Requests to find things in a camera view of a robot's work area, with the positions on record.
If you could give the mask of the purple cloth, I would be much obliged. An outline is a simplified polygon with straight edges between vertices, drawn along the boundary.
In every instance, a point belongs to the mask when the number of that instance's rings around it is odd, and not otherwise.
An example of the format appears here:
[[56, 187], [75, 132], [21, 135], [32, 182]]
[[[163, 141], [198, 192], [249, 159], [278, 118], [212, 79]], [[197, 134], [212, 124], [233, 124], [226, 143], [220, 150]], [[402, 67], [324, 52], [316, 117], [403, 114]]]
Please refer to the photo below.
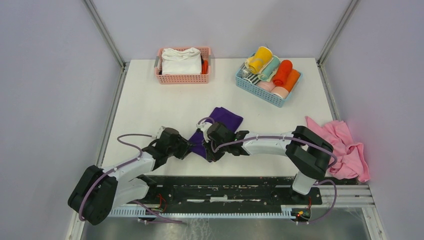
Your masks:
[[[224, 107], [215, 107], [208, 117], [212, 118], [215, 122], [223, 123], [233, 133], [236, 132], [244, 120], [242, 116], [237, 115]], [[196, 130], [188, 141], [194, 144], [190, 150], [206, 159], [206, 149], [202, 146], [203, 140], [203, 133], [200, 130]]]

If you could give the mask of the yellow towel with grey pattern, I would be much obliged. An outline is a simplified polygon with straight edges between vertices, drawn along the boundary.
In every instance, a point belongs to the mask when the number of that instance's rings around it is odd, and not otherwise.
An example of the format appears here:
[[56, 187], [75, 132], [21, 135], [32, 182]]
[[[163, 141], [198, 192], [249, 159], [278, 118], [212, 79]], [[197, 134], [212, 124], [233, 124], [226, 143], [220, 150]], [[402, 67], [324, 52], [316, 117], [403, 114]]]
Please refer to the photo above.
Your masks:
[[264, 68], [264, 66], [266, 66], [272, 60], [272, 58], [272, 51], [265, 46], [260, 46], [253, 55], [253, 59], [249, 63], [248, 70], [252, 74], [258, 74]]

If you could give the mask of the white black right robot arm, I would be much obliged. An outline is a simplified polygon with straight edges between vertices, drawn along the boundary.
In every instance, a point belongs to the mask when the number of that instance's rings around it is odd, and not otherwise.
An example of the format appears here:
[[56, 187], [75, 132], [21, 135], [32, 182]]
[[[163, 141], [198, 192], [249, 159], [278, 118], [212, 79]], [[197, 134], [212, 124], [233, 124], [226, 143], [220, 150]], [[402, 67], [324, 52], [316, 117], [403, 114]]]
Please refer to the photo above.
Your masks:
[[216, 162], [226, 153], [233, 156], [258, 154], [283, 156], [297, 167], [298, 173], [289, 189], [289, 199], [302, 204], [317, 181], [337, 162], [333, 146], [309, 128], [298, 125], [294, 131], [262, 134], [248, 130], [233, 132], [223, 123], [199, 122], [206, 160]]

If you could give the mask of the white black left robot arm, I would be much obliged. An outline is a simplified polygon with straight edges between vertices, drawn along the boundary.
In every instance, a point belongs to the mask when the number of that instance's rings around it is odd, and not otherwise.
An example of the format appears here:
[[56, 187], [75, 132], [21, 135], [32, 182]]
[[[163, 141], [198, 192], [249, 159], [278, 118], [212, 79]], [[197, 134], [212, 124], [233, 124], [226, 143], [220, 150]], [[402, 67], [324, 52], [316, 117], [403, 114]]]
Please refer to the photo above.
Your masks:
[[117, 141], [135, 148], [136, 154], [105, 168], [89, 166], [70, 194], [67, 205], [78, 214], [80, 221], [95, 226], [113, 209], [133, 200], [154, 202], [158, 191], [145, 175], [163, 166], [170, 157], [184, 159], [194, 146], [170, 127], [161, 127], [157, 136], [143, 148], [123, 141], [124, 137], [118, 136]]

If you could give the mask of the blue perforated plastic basket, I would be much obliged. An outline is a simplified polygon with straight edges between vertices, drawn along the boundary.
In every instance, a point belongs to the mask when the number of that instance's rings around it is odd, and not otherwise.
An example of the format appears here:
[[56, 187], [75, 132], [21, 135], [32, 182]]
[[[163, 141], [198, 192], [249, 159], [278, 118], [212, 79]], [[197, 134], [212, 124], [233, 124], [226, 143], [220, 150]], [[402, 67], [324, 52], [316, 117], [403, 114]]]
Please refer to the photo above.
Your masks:
[[[276, 106], [281, 108], [284, 103], [290, 99], [291, 95], [293, 94], [294, 89], [297, 87], [298, 83], [301, 82], [302, 78], [303, 78], [303, 73], [298, 71], [300, 73], [300, 78], [298, 79], [297, 83], [295, 84], [294, 88], [292, 89], [292, 91], [290, 92], [290, 94], [287, 96], [287, 98], [281, 98], [275, 94], [272, 94], [271, 92], [267, 92], [264, 89], [258, 87], [257, 85], [253, 85], [250, 82], [242, 79], [241, 77], [241, 70], [242, 69], [246, 69], [245, 67], [245, 63], [243, 63], [239, 69], [237, 70], [236, 74], [235, 74], [235, 80], [236, 80], [236, 86], [245, 90], [246, 92], [249, 92], [252, 95], [255, 95], [256, 97]], [[276, 74], [277, 69], [274, 71], [274, 73], [272, 74], [271, 78], [270, 78], [270, 82], [272, 82], [272, 78], [273, 76]]]

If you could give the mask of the pink perforated plastic basket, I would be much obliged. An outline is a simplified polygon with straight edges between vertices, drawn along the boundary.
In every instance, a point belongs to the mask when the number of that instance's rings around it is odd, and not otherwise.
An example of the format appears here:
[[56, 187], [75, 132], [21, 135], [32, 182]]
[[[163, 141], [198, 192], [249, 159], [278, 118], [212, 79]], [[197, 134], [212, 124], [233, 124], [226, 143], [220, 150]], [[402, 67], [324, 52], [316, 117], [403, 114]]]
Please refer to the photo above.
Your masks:
[[167, 47], [179, 51], [187, 50], [189, 48], [196, 48], [201, 51], [201, 62], [208, 61], [207, 74], [162, 74], [162, 51], [165, 48], [159, 49], [154, 63], [154, 73], [160, 84], [207, 84], [209, 82], [209, 75], [211, 72], [211, 49], [209, 47]]

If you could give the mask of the green white striped rolled towel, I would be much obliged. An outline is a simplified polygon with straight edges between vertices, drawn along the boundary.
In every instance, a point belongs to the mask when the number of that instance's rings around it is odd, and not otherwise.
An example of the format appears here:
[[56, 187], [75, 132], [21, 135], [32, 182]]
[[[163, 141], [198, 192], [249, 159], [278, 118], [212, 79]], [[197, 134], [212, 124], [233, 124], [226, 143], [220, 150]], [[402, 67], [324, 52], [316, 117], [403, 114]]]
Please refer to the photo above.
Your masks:
[[242, 79], [250, 82], [251, 84], [253, 84], [255, 86], [261, 81], [261, 79], [258, 77], [258, 75], [253, 74], [253, 73], [250, 73], [249, 77], [242, 78]]

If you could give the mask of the grey white rolled towel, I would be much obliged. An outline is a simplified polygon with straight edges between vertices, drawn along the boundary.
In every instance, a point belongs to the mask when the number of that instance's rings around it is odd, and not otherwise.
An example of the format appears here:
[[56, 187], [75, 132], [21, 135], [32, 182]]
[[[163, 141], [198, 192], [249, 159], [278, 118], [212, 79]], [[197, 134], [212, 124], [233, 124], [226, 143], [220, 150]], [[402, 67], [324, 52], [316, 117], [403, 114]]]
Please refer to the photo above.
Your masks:
[[242, 69], [241, 71], [240, 71], [240, 76], [243, 78], [243, 79], [245, 79], [245, 78], [247, 78], [247, 77], [249, 77], [249, 75], [251, 74], [251, 72], [249, 71], [249, 70], [247, 70], [247, 69]]

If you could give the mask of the pink rolled towel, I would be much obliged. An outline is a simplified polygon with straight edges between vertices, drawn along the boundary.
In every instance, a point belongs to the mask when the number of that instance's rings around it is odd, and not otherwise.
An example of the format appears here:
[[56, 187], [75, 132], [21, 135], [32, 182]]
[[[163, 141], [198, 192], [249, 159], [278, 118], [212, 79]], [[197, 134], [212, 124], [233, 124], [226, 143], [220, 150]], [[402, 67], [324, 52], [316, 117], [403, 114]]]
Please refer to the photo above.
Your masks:
[[256, 86], [267, 92], [271, 92], [275, 88], [272, 81], [260, 81]]

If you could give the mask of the orange towel in pink basket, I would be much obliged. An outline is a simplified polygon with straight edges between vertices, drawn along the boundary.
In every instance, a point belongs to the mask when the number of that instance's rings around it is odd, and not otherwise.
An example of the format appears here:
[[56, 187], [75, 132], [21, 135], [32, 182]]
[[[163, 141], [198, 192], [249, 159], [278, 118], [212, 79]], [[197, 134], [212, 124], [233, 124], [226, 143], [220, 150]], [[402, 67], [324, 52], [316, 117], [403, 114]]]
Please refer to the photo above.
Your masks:
[[208, 73], [209, 63], [207, 60], [202, 61], [201, 74], [206, 75]]

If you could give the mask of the orange and peach rolled towel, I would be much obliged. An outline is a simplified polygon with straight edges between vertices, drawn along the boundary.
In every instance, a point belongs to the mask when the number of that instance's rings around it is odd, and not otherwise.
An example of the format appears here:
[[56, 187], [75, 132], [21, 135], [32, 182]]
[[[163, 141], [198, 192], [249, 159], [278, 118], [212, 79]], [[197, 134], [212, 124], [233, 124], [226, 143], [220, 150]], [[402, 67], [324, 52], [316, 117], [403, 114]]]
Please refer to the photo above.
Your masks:
[[293, 90], [293, 88], [296, 85], [297, 81], [299, 80], [300, 76], [301, 76], [301, 74], [297, 70], [292, 69], [290, 74], [287, 77], [286, 82], [281, 86], [275, 86], [271, 90], [271, 93], [274, 94], [274, 95], [277, 95], [277, 96], [279, 96], [283, 99], [286, 99], [287, 96]]

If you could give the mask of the teal rolled towel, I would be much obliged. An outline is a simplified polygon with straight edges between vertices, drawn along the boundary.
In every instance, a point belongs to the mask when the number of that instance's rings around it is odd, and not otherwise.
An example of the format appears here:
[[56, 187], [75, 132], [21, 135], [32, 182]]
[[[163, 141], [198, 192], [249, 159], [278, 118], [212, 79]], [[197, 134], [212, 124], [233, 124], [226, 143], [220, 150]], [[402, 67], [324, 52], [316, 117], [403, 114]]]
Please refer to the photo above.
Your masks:
[[269, 82], [275, 70], [278, 69], [280, 63], [280, 59], [274, 55], [267, 66], [258, 74], [258, 79]]

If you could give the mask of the folded white towel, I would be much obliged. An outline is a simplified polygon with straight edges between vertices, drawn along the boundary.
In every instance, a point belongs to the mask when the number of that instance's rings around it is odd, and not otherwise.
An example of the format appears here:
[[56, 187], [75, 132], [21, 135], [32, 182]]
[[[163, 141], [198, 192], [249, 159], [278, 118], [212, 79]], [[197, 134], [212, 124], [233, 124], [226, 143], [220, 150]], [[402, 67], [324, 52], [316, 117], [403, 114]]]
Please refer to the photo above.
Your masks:
[[200, 75], [202, 73], [201, 51], [191, 47], [186, 50], [164, 48], [161, 53], [163, 75]]

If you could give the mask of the yellow rolled towel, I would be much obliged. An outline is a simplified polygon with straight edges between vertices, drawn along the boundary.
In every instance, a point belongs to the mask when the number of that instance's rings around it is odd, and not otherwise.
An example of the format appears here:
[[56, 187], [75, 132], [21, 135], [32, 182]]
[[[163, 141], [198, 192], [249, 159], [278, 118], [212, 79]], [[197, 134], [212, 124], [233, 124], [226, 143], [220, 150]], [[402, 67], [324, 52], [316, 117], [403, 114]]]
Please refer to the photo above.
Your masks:
[[249, 64], [250, 64], [250, 62], [252, 61], [252, 59], [253, 59], [253, 56], [248, 57], [248, 58], [244, 61], [244, 66], [245, 66], [247, 69], [249, 69]]

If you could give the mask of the red-orange rolled towel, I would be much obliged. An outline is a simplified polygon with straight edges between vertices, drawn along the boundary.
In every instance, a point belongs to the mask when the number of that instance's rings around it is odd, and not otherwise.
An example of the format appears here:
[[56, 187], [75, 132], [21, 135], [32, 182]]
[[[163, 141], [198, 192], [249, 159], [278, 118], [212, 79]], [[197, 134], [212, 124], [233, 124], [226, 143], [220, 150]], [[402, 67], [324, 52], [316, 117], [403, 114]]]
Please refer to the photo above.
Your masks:
[[279, 87], [283, 86], [287, 82], [292, 70], [293, 63], [288, 59], [283, 60], [280, 63], [275, 75], [272, 77], [273, 84]]

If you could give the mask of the crumpled pink cloth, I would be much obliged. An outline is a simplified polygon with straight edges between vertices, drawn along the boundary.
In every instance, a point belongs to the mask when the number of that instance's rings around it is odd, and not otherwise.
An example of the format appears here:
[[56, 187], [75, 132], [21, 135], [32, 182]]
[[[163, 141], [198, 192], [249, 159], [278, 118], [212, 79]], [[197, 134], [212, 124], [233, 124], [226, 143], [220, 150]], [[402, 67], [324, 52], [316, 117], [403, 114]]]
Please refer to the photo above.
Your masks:
[[361, 183], [371, 179], [364, 144], [353, 139], [346, 122], [333, 120], [319, 125], [309, 116], [305, 117], [305, 121], [310, 130], [333, 146], [337, 161], [328, 172], [334, 178], [357, 179]]

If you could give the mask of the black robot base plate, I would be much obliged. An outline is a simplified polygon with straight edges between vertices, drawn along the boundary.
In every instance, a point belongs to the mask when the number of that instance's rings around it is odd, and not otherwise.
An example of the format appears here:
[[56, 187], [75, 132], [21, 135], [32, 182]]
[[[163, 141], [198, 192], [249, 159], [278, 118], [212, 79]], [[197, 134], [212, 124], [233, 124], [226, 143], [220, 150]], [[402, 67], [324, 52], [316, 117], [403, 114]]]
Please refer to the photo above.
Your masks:
[[323, 203], [320, 190], [295, 192], [293, 177], [149, 176], [150, 188], [138, 201], [161, 205], [166, 214], [272, 214], [282, 206]]

